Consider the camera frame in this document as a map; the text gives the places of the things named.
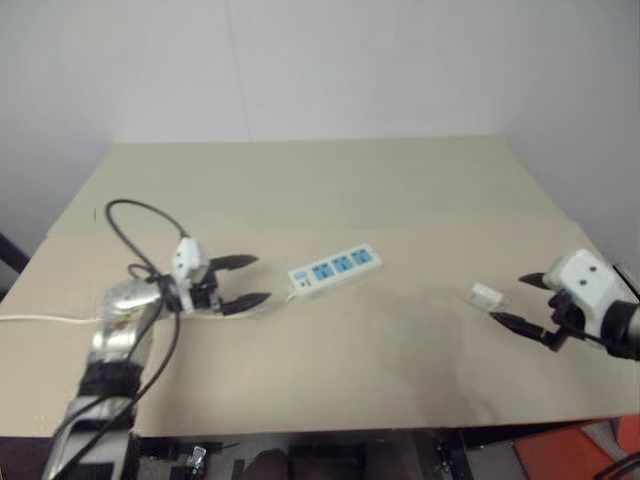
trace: electrical outlet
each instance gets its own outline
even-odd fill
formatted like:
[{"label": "electrical outlet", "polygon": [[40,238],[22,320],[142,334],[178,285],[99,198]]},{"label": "electrical outlet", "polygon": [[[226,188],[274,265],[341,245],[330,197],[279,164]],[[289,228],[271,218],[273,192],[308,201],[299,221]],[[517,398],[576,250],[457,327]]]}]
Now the electrical outlet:
[{"label": "electrical outlet", "polygon": [[380,257],[369,245],[363,244],[293,269],[289,272],[289,279],[296,295],[303,296],[335,286],[381,266]]}]

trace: black cable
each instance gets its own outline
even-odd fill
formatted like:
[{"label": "black cable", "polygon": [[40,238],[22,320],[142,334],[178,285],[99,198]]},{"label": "black cable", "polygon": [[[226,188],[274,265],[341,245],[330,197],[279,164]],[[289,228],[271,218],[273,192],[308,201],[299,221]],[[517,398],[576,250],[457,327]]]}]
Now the black cable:
[{"label": "black cable", "polygon": [[178,344],[178,338],[180,337],[180,312],[174,312],[175,316],[175,329],[173,331],[173,338],[171,340],[171,345],[169,345],[169,349],[167,350],[167,354],[165,355],[162,363],[156,370],[156,373],[153,374],[151,379],[145,384],[144,387],[140,389],[140,391],[131,399],[131,401],[124,407],[118,415],[113,417],[107,423],[103,425],[103,427],[96,432],[91,440],[89,440],[84,447],[82,447],[78,452],[69,459],[69,461],[62,467],[58,473],[53,477],[52,480],[61,480],[64,475],[66,475],[76,464],[84,457],[99,441],[100,439],[109,431],[111,427],[119,422],[131,409],[140,401],[140,399],[147,393],[147,391],[153,386],[160,375],[164,372],[165,368],[169,364],[171,357],[176,349],[176,345]]},{"label": "black cable", "polygon": [[609,465],[607,468],[599,471],[598,473],[595,474],[595,476],[593,477],[594,480],[604,480],[605,478],[607,478],[609,475],[611,475],[612,473],[620,473],[619,470],[621,468],[626,468],[630,464],[630,465],[634,465],[635,466],[635,462],[640,460],[640,453],[632,453],[631,455],[627,455],[626,457],[618,460],[617,462],[612,463],[611,465]]},{"label": "black cable", "polygon": [[163,302],[159,302],[158,308],[156,309],[155,312],[153,312],[153,318],[149,320],[147,324],[143,327],[142,331],[138,335],[138,338],[135,339],[135,341],[133,342],[133,345],[129,349],[129,352],[127,353],[127,358],[126,358],[127,362],[131,361],[131,357],[136,351],[136,348],[138,348],[138,345],[140,345],[140,342],[142,342],[147,332],[151,329],[151,327],[153,327],[153,324],[156,323],[156,320],[158,320],[158,318],[160,317],[160,313],[162,312],[163,307],[164,307]]},{"label": "black cable", "polygon": [[71,415],[69,415],[67,418],[65,418],[62,421],[62,423],[60,425],[58,425],[58,428],[55,429],[55,431],[53,432],[53,435],[51,435],[51,444],[53,444],[55,442],[56,438],[58,437],[58,435],[60,435],[63,432],[63,430],[65,428],[67,428],[70,423],[75,421],[80,415],[82,415],[83,413],[87,412],[88,410],[91,410],[93,407],[95,407],[99,403],[102,403],[102,402],[104,402],[105,400],[107,400],[107,399],[109,399],[111,397],[112,397],[112,395],[102,395],[102,396],[100,396],[98,398],[95,398],[91,402],[87,403],[84,407],[76,410]]},{"label": "black cable", "polygon": [[242,442],[230,443],[229,445],[223,445],[216,450],[216,452],[221,452],[222,450],[226,450],[228,448],[237,447],[238,445],[242,445]]},{"label": "black cable", "polygon": [[122,240],[124,242],[124,244],[129,247],[129,249],[140,259],[142,260],[142,262],[153,272],[154,276],[160,276],[160,270],[158,270],[158,268],[151,262],[151,260],[149,260],[147,258],[147,256],[142,253],[142,251],[135,246],[135,244],[129,240],[129,237],[127,237],[124,232],[120,229],[120,227],[118,226],[118,224],[115,222],[115,220],[113,219],[113,215],[111,213],[111,210],[113,209],[113,207],[115,207],[116,205],[122,205],[122,204],[126,204],[126,205],[135,205],[137,207],[141,207],[141,208],[145,208],[147,210],[152,211],[153,213],[160,215],[162,218],[164,218],[165,220],[169,221],[171,224],[173,224],[173,226],[175,226],[178,231],[180,232],[180,236],[182,238],[184,237],[188,237],[189,234],[187,233],[187,231],[182,227],[182,225],[180,225],[173,217],[171,217],[169,214],[163,212],[162,210],[149,205],[147,203],[144,202],[139,202],[138,200],[131,200],[128,198],[118,198],[116,200],[111,200],[109,203],[107,203],[107,206],[105,207],[104,213],[105,216],[107,217],[107,222],[109,222],[109,225],[111,226],[111,228],[113,228],[113,231],[116,233],[116,235],[118,235],[118,237],[120,237],[120,240]]},{"label": "black cable", "polygon": [[[145,272],[147,274],[147,276],[146,277],[141,277],[140,275],[138,275],[136,270],[142,270],[143,272]],[[144,280],[146,282],[153,282],[153,280],[155,279],[153,270],[151,270],[146,265],[141,265],[139,263],[130,263],[129,265],[127,265],[127,272],[129,272],[129,275],[131,275],[133,278],[137,278],[138,280]]]}]

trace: orange object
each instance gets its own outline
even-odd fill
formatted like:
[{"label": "orange object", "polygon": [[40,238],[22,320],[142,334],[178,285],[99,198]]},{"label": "orange object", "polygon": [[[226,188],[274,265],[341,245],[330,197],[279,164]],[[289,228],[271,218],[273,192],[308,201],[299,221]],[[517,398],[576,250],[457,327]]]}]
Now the orange object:
[{"label": "orange object", "polygon": [[620,419],[618,444],[627,453],[640,452],[640,415],[629,415]]},{"label": "orange object", "polygon": [[517,440],[515,446],[530,480],[585,480],[613,463],[579,428]]}]

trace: tabletop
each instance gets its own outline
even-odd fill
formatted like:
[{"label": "tabletop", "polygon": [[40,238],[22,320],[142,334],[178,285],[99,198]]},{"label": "tabletop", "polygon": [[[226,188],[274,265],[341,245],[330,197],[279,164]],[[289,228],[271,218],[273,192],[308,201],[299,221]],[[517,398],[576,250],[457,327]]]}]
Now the tabletop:
[{"label": "tabletop", "polygon": [[[286,272],[369,243],[382,269],[239,319],[185,318],[141,401],[144,435],[515,424],[637,411],[633,362],[570,340],[559,353],[465,302],[474,282],[551,325],[548,293],[517,278],[595,251],[499,137],[114,145],[49,231],[0,314],[92,316],[131,253],[104,204],[175,216],[212,255],[251,253],[225,298],[287,292]],[[142,210],[118,219],[165,270],[178,238]],[[48,435],[75,394],[95,326],[0,323],[0,435]],[[160,322],[145,374],[172,331]]]}]

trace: small white object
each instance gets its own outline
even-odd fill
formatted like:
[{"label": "small white object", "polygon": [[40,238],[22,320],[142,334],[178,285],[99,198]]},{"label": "small white object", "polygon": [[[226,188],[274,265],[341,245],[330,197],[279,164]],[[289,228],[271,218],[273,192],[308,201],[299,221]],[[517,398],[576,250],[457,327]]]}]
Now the small white object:
[{"label": "small white object", "polygon": [[483,283],[475,283],[467,301],[485,312],[496,310],[504,300],[504,293],[499,292]]},{"label": "small white object", "polygon": [[382,266],[370,245],[362,244],[289,272],[296,296],[333,287]]}]

